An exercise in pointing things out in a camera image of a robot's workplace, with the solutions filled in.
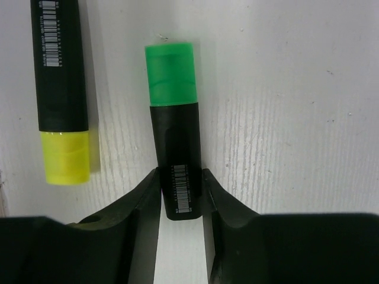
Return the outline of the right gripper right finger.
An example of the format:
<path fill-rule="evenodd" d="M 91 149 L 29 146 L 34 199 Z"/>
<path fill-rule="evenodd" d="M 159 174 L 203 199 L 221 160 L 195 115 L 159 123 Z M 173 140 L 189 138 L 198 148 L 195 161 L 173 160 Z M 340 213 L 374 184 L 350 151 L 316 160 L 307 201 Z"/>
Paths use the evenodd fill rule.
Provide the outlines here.
<path fill-rule="evenodd" d="M 261 215 L 203 170 L 209 283 L 377 283 L 378 216 Z"/>

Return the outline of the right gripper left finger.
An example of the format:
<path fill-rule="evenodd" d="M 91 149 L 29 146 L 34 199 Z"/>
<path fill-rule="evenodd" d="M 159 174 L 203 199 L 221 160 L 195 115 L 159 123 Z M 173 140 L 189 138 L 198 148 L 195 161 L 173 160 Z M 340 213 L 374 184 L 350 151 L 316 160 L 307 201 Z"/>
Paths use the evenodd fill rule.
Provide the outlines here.
<path fill-rule="evenodd" d="M 160 222 L 159 172 L 80 222 L 1 219 L 2 283 L 152 283 Z"/>

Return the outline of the green highlighter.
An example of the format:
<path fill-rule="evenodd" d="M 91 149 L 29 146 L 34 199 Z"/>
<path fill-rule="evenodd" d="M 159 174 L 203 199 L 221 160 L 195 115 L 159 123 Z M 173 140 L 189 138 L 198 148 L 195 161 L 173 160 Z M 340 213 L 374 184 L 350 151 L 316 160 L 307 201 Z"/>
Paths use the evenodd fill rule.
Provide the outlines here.
<path fill-rule="evenodd" d="M 200 120 L 193 45 L 146 46 L 150 117 L 166 216 L 201 216 Z"/>

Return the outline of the yellow highlighter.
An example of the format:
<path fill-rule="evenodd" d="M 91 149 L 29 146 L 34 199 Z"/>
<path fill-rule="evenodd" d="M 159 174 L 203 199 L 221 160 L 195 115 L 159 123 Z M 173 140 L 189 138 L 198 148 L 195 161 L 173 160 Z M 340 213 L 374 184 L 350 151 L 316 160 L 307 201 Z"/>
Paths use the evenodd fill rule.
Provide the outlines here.
<path fill-rule="evenodd" d="M 77 1 L 31 1 L 38 127 L 46 181 L 89 181 L 89 125 Z"/>

